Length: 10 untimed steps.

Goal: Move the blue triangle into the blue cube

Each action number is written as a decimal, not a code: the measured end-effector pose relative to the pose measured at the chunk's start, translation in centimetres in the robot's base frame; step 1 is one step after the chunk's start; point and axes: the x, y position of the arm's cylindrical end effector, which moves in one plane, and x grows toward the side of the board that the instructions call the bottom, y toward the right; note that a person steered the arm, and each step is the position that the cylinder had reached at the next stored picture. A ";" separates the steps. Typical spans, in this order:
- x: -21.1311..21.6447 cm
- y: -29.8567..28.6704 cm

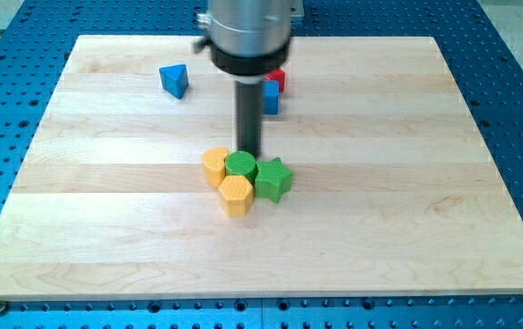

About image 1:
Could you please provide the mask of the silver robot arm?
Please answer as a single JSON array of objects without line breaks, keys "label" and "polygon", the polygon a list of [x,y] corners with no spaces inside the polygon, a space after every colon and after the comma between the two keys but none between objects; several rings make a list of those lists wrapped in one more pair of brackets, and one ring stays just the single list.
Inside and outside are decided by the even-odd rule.
[{"label": "silver robot arm", "polygon": [[256,84],[286,62],[292,23],[304,17],[302,0],[209,0],[197,14],[202,37],[193,51],[207,49],[215,67],[242,84]]}]

